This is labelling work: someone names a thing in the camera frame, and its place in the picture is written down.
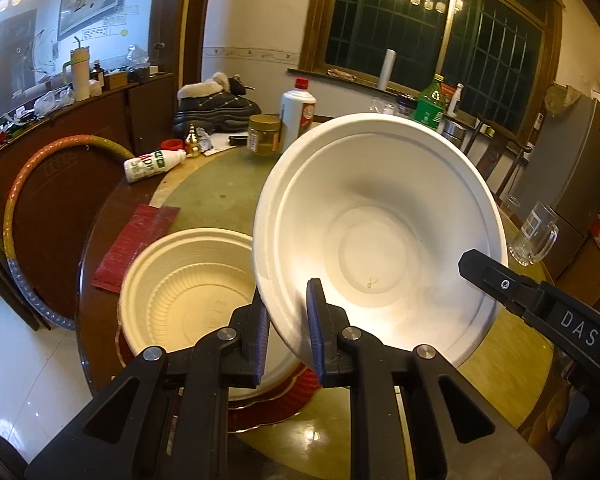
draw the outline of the fur trim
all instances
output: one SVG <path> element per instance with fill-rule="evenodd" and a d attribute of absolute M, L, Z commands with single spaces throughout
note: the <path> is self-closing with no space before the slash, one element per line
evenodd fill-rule
<path fill-rule="evenodd" d="M 217 94 L 222 90 L 222 86 L 220 86 L 218 83 L 208 80 L 203 83 L 184 85 L 180 90 L 178 90 L 178 99 L 182 100 L 186 97 L 207 97 L 212 94 Z"/>
<path fill-rule="evenodd" d="M 223 72 L 216 72 L 210 79 L 207 79 L 207 81 L 215 81 L 224 88 L 225 92 L 230 92 L 229 78 Z"/>

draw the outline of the white bottle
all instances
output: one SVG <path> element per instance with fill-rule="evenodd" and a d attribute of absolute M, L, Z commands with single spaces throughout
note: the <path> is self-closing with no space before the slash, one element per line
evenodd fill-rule
<path fill-rule="evenodd" d="M 303 77 L 296 79 L 296 87 L 282 95 L 280 108 L 280 144 L 281 153 L 311 129 L 315 114 L 315 97 L 306 90 L 309 80 Z"/>
<path fill-rule="evenodd" d="M 125 161 L 125 175 L 129 182 L 169 171 L 187 158 L 187 152 L 178 150 L 158 150 Z"/>
<path fill-rule="evenodd" d="M 455 117 L 458 114 L 458 104 L 460 103 L 460 97 L 462 95 L 463 88 L 464 85 L 462 85 L 462 83 L 458 83 L 458 87 L 456 88 L 456 91 L 451 98 L 451 102 L 449 103 L 449 110 L 446 111 L 446 114 L 449 117 Z"/>

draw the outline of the floor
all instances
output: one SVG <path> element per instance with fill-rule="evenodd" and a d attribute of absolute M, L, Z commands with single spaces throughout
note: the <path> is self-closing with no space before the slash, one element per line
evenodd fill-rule
<path fill-rule="evenodd" d="M 90 400 L 75 332 L 34 332 L 0 297 L 0 435 L 31 462 Z"/>

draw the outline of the triangular cutout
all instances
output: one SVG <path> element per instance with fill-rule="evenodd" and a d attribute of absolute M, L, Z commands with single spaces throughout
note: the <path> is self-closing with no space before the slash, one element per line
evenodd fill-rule
<path fill-rule="evenodd" d="M 109 444 L 117 444 L 122 436 L 126 418 L 136 398 L 140 381 L 128 380 L 84 425 L 84 434 Z"/>
<path fill-rule="evenodd" d="M 495 431 L 493 423 L 449 377 L 441 376 L 438 383 L 459 442 L 467 444 Z"/>

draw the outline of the hula hoop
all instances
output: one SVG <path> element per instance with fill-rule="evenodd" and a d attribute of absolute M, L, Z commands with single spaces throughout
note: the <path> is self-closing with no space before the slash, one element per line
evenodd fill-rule
<path fill-rule="evenodd" d="M 27 281 L 22 269 L 20 268 L 20 264 L 16 257 L 16 249 L 13 244 L 13 213 L 16 208 L 16 202 L 18 200 L 18 196 L 20 195 L 20 191 L 22 190 L 22 186 L 24 185 L 25 180 L 31 174 L 31 172 L 49 155 L 52 155 L 59 150 L 63 150 L 64 148 L 72 148 L 73 146 L 96 146 L 98 148 L 103 148 L 104 150 L 109 150 L 110 152 L 117 153 L 126 159 L 134 158 L 134 154 L 131 153 L 124 146 L 120 146 L 120 144 L 113 142 L 109 139 L 104 139 L 103 137 L 97 137 L 92 135 L 75 135 L 71 137 L 65 137 L 64 139 L 56 140 L 51 144 L 46 145 L 44 148 L 36 152 L 22 167 L 16 180 L 13 182 L 11 186 L 11 190 L 9 192 L 9 196 L 7 199 L 7 206 L 4 210 L 4 222 L 2 224 L 2 238 L 4 239 L 4 253 L 7 256 L 7 263 L 9 265 L 9 270 L 11 272 L 11 277 L 15 282 L 16 286 L 22 293 L 22 295 L 26 298 L 27 302 L 33 307 L 33 309 L 40 314 L 47 321 L 61 326 L 63 328 L 67 328 L 69 330 L 75 330 L 75 322 L 73 319 L 69 319 L 65 316 L 61 316 L 57 312 L 51 310 L 48 306 L 46 306 L 45 302 L 42 301 L 38 295 L 33 291 L 32 286 Z"/>

